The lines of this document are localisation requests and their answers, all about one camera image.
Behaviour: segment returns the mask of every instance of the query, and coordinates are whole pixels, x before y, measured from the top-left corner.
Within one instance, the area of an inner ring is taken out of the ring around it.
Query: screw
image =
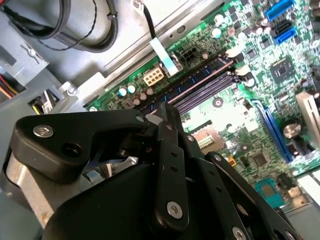
[[[221,161],[221,157],[219,155],[217,155],[217,154],[214,155],[214,158],[219,162]]]
[[[38,125],[33,128],[33,134],[39,138],[51,138],[54,135],[54,130],[47,125]]]
[[[240,230],[240,228],[234,226],[232,228],[232,232],[233,232],[233,235],[235,237],[236,240],[246,240],[246,236],[245,234]]]
[[[171,131],[173,130],[172,126],[170,126],[170,125],[167,125],[166,128],[171,130]]]
[[[145,122],[145,120],[144,120],[144,118],[143,118],[142,116],[136,116],[135,118],[136,118],[139,122],[142,122],[142,123]]]
[[[188,135],[188,136],[186,136],[187,138],[188,138],[188,140],[189,141],[191,141],[191,142],[193,142],[195,139],[192,137],[192,136],[190,136],[190,135]]]
[[[178,203],[174,201],[168,202],[166,205],[166,210],[168,211],[170,216],[173,217],[174,219],[182,218],[182,215],[183,215],[182,208],[179,206]]]
[[[286,233],[286,235],[288,236],[288,238],[289,238],[290,240],[296,240],[296,238],[295,238],[290,232],[285,231],[285,233]]]

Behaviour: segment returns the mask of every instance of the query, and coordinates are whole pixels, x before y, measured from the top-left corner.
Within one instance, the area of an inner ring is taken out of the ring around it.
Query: green circuit board
[[[269,8],[266,2],[259,2],[256,5],[251,1],[246,4],[244,2],[246,1],[234,0],[225,4],[185,37],[170,46],[167,52],[179,59],[183,70],[173,77],[165,76],[152,86],[152,90],[155,94],[161,92],[170,83],[177,81],[204,62],[202,53],[207,53],[210,58],[222,48],[231,49],[235,46],[241,48],[244,61],[239,62],[235,67],[249,66],[254,76],[254,84],[250,86],[234,84],[181,117],[186,132],[211,121],[224,141],[224,147],[219,152],[226,158],[232,156],[236,163],[234,167],[253,184],[266,177],[276,179],[281,173],[297,176],[320,165],[320,153],[317,150],[313,150],[307,156],[295,157],[290,164],[285,163],[259,111],[255,108],[247,110],[244,107],[244,101],[247,100],[248,95],[251,95],[269,108],[279,128],[287,120],[301,120],[301,136],[312,145],[295,96],[297,93],[316,89],[310,65],[319,65],[320,60],[319,48],[313,42],[314,33],[307,1],[296,0],[294,6],[285,13],[285,18],[294,23],[297,36],[280,45],[275,44],[268,33],[251,32],[246,37],[239,38],[237,33],[252,29],[256,19]],[[223,15],[223,23],[218,26],[221,36],[212,38],[211,32],[217,27],[215,22],[217,14]],[[235,29],[235,34],[230,33],[232,28]],[[197,54],[192,61],[185,61],[183,53],[194,46]],[[274,75],[273,66],[278,62],[289,66],[287,76],[283,79]],[[135,107],[133,102],[137,97],[136,93],[148,89],[144,81],[145,73],[159,64],[159,58],[153,58],[123,82],[92,102],[87,109],[105,111]],[[135,93],[124,97],[119,96],[119,88],[129,84],[135,85]],[[216,98],[223,99],[221,107],[213,106]],[[241,158],[248,161],[247,166],[240,161]]]

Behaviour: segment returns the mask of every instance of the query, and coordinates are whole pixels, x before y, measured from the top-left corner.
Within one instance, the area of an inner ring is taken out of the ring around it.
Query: chip
[[[266,49],[266,48],[269,47],[270,45],[271,45],[271,43],[270,43],[269,39],[265,39],[265,40],[262,41],[262,47],[263,47],[264,49]]]
[[[233,26],[231,26],[226,30],[226,33],[229,37],[233,37],[236,34],[236,30]]]
[[[280,84],[296,74],[294,64],[289,56],[272,64],[270,71],[276,84]]]
[[[247,36],[251,33],[251,29],[249,27],[246,27],[245,29],[242,30],[242,32]]]
[[[261,167],[267,163],[267,160],[262,152],[253,155],[252,159],[258,167]]]
[[[247,13],[245,14],[245,16],[246,16],[247,19],[249,19],[249,18],[252,17],[252,14],[251,14],[251,12],[247,12]]]
[[[253,59],[256,56],[256,51],[255,50],[250,50],[247,52],[248,56]]]
[[[236,7],[235,6],[232,6],[228,9],[229,13],[230,14],[233,14],[234,12],[236,12]]]
[[[233,22],[237,21],[237,20],[238,20],[238,15],[237,15],[237,14],[232,14],[232,15],[231,15],[231,20],[232,20]]]
[[[233,27],[234,27],[235,29],[239,29],[239,28],[241,28],[241,23],[240,23],[239,21],[237,21],[237,22],[233,25]]]

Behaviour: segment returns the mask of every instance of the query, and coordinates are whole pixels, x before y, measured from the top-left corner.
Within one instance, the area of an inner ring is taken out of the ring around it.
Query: hole
[[[179,28],[176,30],[176,33],[177,33],[177,34],[182,34],[185,30],[186,30],[186,26],[185,26],[185,25],[182,25],[181,27],[179,27]]]
[[[170,168],[171,168],[171,170],[174,171],[175,173],[178,172],[178,168],[176,168],[176,166],[173,166],[173,165],[172,165]]]
[[[274,229],[273,232],[278,238],[278,240],[286,240],[286,238],[277,229]]]
[[[71,142],[63,144],[61,150],[69,158],[77,158],[82,154],[82,148],[78,144]]]

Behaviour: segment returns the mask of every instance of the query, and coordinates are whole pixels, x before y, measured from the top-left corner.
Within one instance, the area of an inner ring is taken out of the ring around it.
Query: cable
[[[35,105],[32,105],[32,109],[33,109],[33,111],[35,111],[35,113],[37,115],[41,115],[40,111],[38,110],[38,108]]]
[[[6,80],[4,79],[4,77],[1,74],[0,74],[0,80],[10,90],[10,92],[12,92],[14,95],[18,94],[18,92],[6,82]]]
[[[54,36],[54,38],[58,41],[60,41],[61,43],[67,45],[68,47],[65,49],[57,49],[57,48],[53,48],[53,47],[49,47],[55,51],[65,51],[68,50],[70,48],[74,48],[77,50],[81,50],[81,51],[87,51],[87,52],[91,52],[91,53],[103,53],[105,51],[107,51],[108,49],[110,49],[113,44],[115,43],[117,36],[118,36],[118,30],[119,30],[119,26],[118,26],[118,13],[116,11],[116,6],[115,6],[115,1],[114,0],[105,0],[106,3],[109,6],[109,14],[107,15],[107,19],[111,21],[111,27],[110,27],[110,31],[107,34],[107,36],[99,43],[94,44],[94,45],[89,45],[89,44],[85,44],[82,41],[87,38],[93,31],[95,24],[96,24],[96,14],[95,13],[95,17],[94,17],[94,21],[93,21],[93,25],[91,27],[90,32],[83,37],[80,40],[74,39],[72,36],[67,35],[66,33],[60,32],[59,34],[57,34],[56,36]],[[92,0],[92,2],[94,3],[94,8],[96,10],[97,5],[96,5],[96,1]],[[52,29],[52,27],[47,26],[47,25],[43,25],[43,24],[39,24],[36,23],[26,17],[20,16],[18,13],[12,11],[11,9],[9,9],[8,7],[4,7],[3,11],[6,13],[6,15],[10,18],[10,20],[25,34],[28,31],[43,31],[43,30],[48,30],[48,29]]]
[[[146,7],[146,5],[144,5],[143,13],[144,13],[146,21],[148,23],[148,27],[149,27],[149,30],[150,30],[151,38],[155,39],[157,37],[157,35],[156,35],[156,31],[155,31],[154,22],[152,21],[150,12],[149,12],[148,8]]]
[[[0,86],[0,92],[2,92],[8,99],[12,99],[13,96],[11,96],[6,90]]]

